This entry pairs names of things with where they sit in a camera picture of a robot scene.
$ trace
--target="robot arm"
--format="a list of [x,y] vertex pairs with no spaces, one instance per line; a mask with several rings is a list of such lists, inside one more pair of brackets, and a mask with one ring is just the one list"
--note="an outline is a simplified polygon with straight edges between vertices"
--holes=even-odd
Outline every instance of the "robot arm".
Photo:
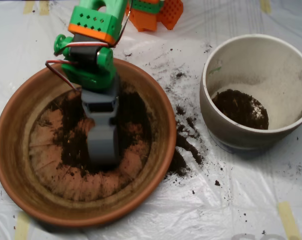
[[[68,26],[74,37],[60,34],[54,42],[54,55],[65,57],[57,62],[62,63],[67,78],[46,63],[74,89],[72,83],[81,85],[84,112],[95,122],[87,136],[88,153],[91,162],[99,165],[120,161],[118,131],[112,121],[118,113],[120,79],[111,48],[123,33],[126,6],[127,0],[81,0]],[[106,7],[106,12],[98,11],[101,7]]]

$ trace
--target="orange part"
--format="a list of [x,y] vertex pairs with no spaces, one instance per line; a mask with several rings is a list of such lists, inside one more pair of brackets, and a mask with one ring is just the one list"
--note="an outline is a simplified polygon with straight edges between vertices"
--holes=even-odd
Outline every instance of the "orange part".
[[105,32],[97,31],[94,29],[90,29],[83,26],[78,26],[76,24],[69,24],[69,27],[67,29],[69,32],[73,34],[81,34],[84,36],[92,37],[95,39],[99,39],[100,41],[106,42],[108,44],[113,45],[116,40],[110,35]]
[[172,30],[183,13],[181,0],[165,0],[164,6],[157,14],[157,21],[161,22],[168,30]]
[[[127,7],[125,10],[125,14],[128,15],[128,13],[129,13],[129,7]],[[139,32],[157,30],[156,14],[139,11],[136,9],[131,9],[131,14],[129,19]]]

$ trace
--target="orange perforated panel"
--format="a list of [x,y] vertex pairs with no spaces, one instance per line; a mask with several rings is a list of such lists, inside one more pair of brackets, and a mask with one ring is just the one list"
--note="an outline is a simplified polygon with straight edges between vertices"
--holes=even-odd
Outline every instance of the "orange perforated panel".
[[[143,0],[143,2],[156,4],[159,0]],[[129,4],[126,6],[125,14],[129,13]],[[130,21],[139,32],[156,31],[157,22],[161,22],[168,30],[172,30],[183,13],[181,0],[165,0],[164,6],[158,14],[131,9]]]
[[[128,13],[129,13],[129,8],[127,7],[125,10],[125,14],[128,15]],[[156,14],[151,14],[148,12],[131,9],[131,14],[129,19],[139,32],[157,30]]]
[[161,22],[168,30],[172,30],[183,13],[181,0],[165,0],[164,6],[157,15],[157,21]]

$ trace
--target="pot rim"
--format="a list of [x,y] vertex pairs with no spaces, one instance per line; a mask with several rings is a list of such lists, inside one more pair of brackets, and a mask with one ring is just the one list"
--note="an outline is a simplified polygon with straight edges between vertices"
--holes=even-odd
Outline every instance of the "pot rim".
[[[139,74],[143,75],[147,81],[149,81],[157,90],[159,93],[160,99],[162,99],[162,102],[166,108],[167,116],[169,119],[169,139],[168,139],[168,151],[165,154],[165,157],[163,158],[163,163],[160,166],[159,171],[156,173],[155,178],[153,181],[141,191],[141,193],[131,202],[127,203],[126,205],[122,206],[119,209],[116,209],[115,211],[109,212],[105,215],[91,217],[88,219],[62,219],[59,217],[54,217],[46,214],[45,212],[39,212],[36,207],[30,206],[27,203],[24,202],[22,198],[18,194],[15,194],[14,191],[12,191],[12,188],[10,187],[10,184],[8,180],[5,178],[5,170],[1,167],[1,157],[0,157],[0,182],[9,195],[9,197],[14,201],[15,204],[17,204],[22,210],[24,210],[26,213],[28,213],[30,216],[39,219],[41,221],[50,223],[52,225],[62,226],[62,227],[89,227],[93,225],[99,225],[99,224],[105,224],[107,222],[114,221],[116,219],[119,219],[123,217],[124,215],[128,214],[132,210],[134,210],[136,207],[138,207],[159,185],[159,183],[163,180],[173,157],[175,145],[176,145],[176,137],[177,137],[177,131],[176,131],[176,119],[175,114],[172,108],[172,105],[164,92],[164,90],[161,88],[161,86],[157,83],[157,81],[151,77],[148,73],[146,73],[141,68],[126,62],[124,60],[120,59],[114,59],[114,63],[122,66],[126,66],[128,68],[133,69],[135,72],[139,72]],[[12,97],[9,99],[8,103],[4,107],[4,110],[1,113],[0,116],[0,138],[1,138],[1,132],[3,131],[3,121],[5,118],[9,116],[9,109],[12,103],[16,100],[16,98],[21,94],[24,88],[26,88],[31,82],[36,81],[39,75],[42,75],[46,72],[50,71],[48,68],[44,68],[34,74],[32,77],[30,77],[25,83],[23,83],[18,90],[12,95]]]
[[297,121],[295,121],[294,123],[285,126],[285,127],[281,127],[278,129],[272,129],[272,130],[262,130],[262,129],[255,129],[255,128],[251,128],[251,127],[247,127],[244,125],[241,125],[233,120],[231,120],[230,118],[228,118],[227,116],[225,116],[218,108],[217,106],[213,103],[208,89],[207,89],[207,81],[206,81],[206,75],[207,75],[207,71],[208,71],[208,65],[210,64],[211,59],[214,57],[214,55],[224,46],[228,45],[229,43],[235,42],[237,40],[241,40],[241,39],[268,39],[268,40],[272,40],[274,42],[277,42],[279,44],[282,44],[288,48],[290,48],[291,50],[293,50],[296,54],[298,54],[301,59],[302,59],[302,53],[293,45],[289,44],[288,42],[274,37],[274,36],[270,36],[270,35],[266,35],[266,34],[244,34],[244,35],[240,35],[240,36],[236,36],[233,38],[230,38],[229,40],[223,42],[222,44],[220,44],[208,57],[204,69],[203,69],[203,73],[202,73],[202,84],[203,84],[203,88],[204,88],[204,92],[205,92],[205,97],[208,99],[211,107],[213,107],[213,109],[220,115],[220,117],[224,118],[226,121],[228,121],[229,123],[231,123],[232,125],[234,125],[235,127],[239,127],[243,130],[249,131],[249,132],[253,132],[253,133],[260,133],[260,134],[274,134],[274,133],[281,133],[281,132],[286,132],[288,130],[294,129],[296,127],[298,127],[300,124],[302,124],[302,117],[300,119],[298,119]]

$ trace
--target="red wire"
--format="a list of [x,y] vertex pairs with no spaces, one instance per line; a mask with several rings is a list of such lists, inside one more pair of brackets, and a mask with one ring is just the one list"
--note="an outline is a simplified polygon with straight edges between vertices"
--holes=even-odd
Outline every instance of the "red wire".
[[60,77],[64,82],[66,82],[71,88],[73,88],[76,91],[79,91],[73,84],[58,70],[53,68],[50,64],[76,64],[75,62],[68,61],[68,60],[48,60],[45,62],[45,65],[48,69],[50,69],[53,73],[55,73],[58,77]]
[[65,48],[69,48],[69,47],[98,47],[98,46],[104,46],[104,47],[109,47],[109,45],[106,42],[102,42],[102,41],[78,41],[78,42],[70,42],[67,45],[65,45],[64,47],[62,47],[59,51],[55,52],[54,55],[58,56],[62,53],[62,51]]

